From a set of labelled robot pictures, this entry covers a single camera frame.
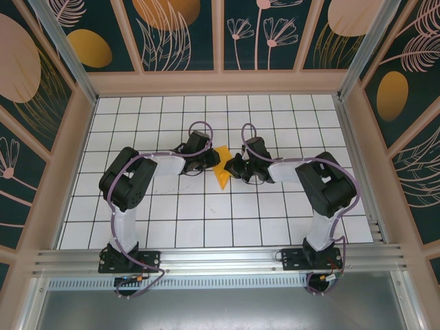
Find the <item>aluminium side rail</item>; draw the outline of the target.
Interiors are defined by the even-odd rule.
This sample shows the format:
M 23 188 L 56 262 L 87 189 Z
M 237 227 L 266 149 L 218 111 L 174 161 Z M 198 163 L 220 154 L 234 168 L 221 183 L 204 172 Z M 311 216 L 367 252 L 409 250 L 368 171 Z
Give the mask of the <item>aluminium side rail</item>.
M 377 200 L 373 193 L 373 187 L 362 155 L 362 150 L 355 134 L 354 126 L 351 123 L 349 113 L 344 103 L 337 97 L 332 96 L 335 110 L 340 121 L 342 134 L 348 148 L 349 157 L 362 191 L 362 203 L 366 213 L 368 224 L 371 226 L 373 241 L 389 243 L 388 233 L 384 226 Z

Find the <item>black controller board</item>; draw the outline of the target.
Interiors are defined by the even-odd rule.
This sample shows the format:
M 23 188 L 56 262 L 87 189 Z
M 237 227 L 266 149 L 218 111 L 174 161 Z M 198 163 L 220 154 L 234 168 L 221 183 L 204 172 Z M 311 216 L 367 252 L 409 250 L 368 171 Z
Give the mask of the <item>black controller board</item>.
M 122 276 L 116 277 L 113 282 L 113 286 L 133 287 L 140 286 L 144 281 L 150 278 L 149 275 L 134 275 L 134 276 Z

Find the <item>grey metal sheet panel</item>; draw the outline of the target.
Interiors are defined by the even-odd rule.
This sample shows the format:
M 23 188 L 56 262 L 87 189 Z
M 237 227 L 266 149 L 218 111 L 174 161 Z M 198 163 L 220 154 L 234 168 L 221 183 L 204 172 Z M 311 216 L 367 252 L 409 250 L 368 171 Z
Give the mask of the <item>grey metal sheet panel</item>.
M 170 289 L 132 301 L 51 291 L 37 330 L 407 330 L 386 273 L 345 276 L 324 296 L 300 287 Z

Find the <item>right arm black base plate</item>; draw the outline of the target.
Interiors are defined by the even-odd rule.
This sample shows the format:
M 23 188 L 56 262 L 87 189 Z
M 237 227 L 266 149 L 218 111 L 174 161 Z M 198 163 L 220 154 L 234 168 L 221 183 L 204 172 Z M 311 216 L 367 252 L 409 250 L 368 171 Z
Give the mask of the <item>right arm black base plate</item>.
M 338 269 L 343 266 L 342 255 L 337 247 L 320 252 L 302 248 L 282 249 L 281 261 L 285 271 L 331 270 L 333 265 Z

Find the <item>orange cloth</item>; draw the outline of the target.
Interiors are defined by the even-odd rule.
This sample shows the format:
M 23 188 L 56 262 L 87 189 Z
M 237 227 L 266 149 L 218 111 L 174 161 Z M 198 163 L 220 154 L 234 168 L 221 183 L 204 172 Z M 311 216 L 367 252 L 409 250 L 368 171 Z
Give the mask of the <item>orange cloth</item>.
M 215 177 L 217 178 L 220 188 L 223 190 L 229 182 L 229 178 L 231 177 L 231 174 L 229 174 L 229 172 L 226 171 L 224 168 L 226 163 L 232 159 L 232 154 L 226 145 L 219 146 L 214 150 L 218 152 L 220 162 L 213 168 L 213 172 Z

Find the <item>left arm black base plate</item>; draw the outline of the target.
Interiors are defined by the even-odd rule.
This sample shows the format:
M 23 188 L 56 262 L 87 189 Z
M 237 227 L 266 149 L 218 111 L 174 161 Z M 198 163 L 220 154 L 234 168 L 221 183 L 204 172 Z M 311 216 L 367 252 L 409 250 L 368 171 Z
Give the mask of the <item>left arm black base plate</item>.
M 160 253 L 159 252 L 140 252 L 138 261 L 145 263 L 149 266 L 160 266 Z M 119 261 L 110 252 L 103 252 L 98 264 L 99 274 L 128 274 L 128 273 L 141 273 L 144 269 L 131 261 Z

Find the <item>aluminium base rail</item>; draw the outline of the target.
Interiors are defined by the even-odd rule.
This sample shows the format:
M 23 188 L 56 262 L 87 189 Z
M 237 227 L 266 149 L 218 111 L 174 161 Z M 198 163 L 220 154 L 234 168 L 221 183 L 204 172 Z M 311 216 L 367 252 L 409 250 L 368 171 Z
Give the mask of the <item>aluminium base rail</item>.
M 167 248 L 160 267 L 169 275 L 280 274 L 279 247 Z M 99 276 L 99 250 L 41 250 L 34 258 L 35 276 Z M 397 244 L 348 244 L 346 272 L 403 271 L 407 269 Z

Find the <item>aluminium corner post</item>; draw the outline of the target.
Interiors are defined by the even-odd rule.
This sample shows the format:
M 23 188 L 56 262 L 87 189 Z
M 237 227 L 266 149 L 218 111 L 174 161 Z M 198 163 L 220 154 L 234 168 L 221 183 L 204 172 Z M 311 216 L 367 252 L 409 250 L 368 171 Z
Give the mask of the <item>aluminium corner post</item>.
M 340 102 L 344 102 L 351 93 L 360 74 L 385 34 L 389 23 L 393 20 L 400 3 L 401 0 L 384 0 L 379 8 L 339 87 L 337 95 Z
M 56 46 L 88 101 L 96 104 L 97 94 L 63 28 L 73 28 L 86 13 L 85 0 L 27 0 L 36 18 Z

